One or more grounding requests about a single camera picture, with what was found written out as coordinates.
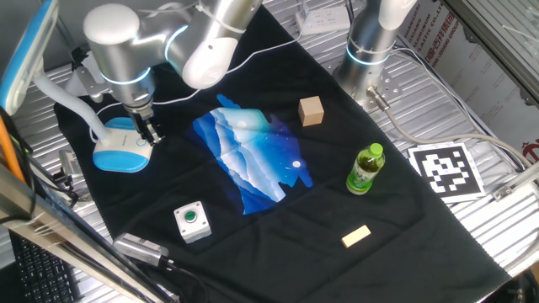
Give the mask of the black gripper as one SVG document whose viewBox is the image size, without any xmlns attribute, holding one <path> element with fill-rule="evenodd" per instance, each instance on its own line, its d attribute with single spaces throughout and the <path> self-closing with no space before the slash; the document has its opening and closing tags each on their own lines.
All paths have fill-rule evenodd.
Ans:
<svg viewBox="0 0 539 303">
<path fill-rule="evenodd" d="M 153 124 L 154 112 L 152 108 L 127 108 L 126 110 L 142 139 L 151 146 L 161 142 L 162 136 L 159 134 L 158 127 Z"/>
</svg>

